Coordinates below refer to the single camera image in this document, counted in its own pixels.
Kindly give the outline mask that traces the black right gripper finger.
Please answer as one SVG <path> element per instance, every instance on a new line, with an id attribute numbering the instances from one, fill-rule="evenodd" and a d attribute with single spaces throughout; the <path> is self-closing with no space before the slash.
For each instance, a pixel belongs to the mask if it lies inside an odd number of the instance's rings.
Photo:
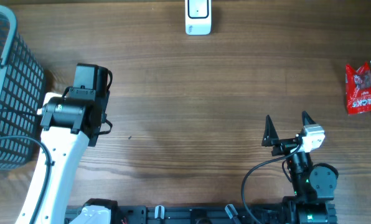
<path id="1" fill-rule="evenodd" d="M 309 116 L 307 111 L 302 112 L 302 122 L 304 126 L 315 124 L 316 122 Z"/>
<path id="2" fill-rule="evenodd" d="M 279 143 L 279 137 L 275 130 L 274 124 L 270 115 L 265 118 L 265 131 L 261 142 L 262 146 L 275 146 Z"/>

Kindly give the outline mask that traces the red snack bag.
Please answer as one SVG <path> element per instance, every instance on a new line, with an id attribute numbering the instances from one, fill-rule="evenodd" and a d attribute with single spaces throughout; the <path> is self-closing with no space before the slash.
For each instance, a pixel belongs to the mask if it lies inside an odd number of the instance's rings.
<path id="1" fill-rule="evenodd" d="M 371 111 L 371 69 L 367 62 L 355 70 L 345 66 L 346 108 L 349 115 Z"/>

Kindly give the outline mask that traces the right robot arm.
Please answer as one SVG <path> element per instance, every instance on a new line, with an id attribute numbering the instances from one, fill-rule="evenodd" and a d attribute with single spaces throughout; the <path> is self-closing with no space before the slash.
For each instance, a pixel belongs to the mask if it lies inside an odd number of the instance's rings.
<path id="1" fill-rule="evenodd" d="M 262 145 L 273 148 L 273 156 L 286 156 L 288 180 L 294 195 L 258 211 L 263 223 L 337 223 L 334 199 L 339 173 L 326 163 L 314 164 L 310 153 L 325 139 L 323 127 L 302 112 L 303 128 L 294 138 L 280 139 L 270 116 L 266 117 Z"/>

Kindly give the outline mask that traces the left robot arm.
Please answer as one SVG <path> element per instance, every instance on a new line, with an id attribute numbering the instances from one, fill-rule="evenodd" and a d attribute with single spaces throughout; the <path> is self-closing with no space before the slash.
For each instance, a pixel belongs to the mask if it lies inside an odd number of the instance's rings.
<path id="1" fill-rule="evenodd" d="M 40 153 L 17 223 L 63 223 L 75 173 L 85 150 L 104 135 L 113 74 L 79 63 L 73 85 L 48 92 L 41 109 Z"/>

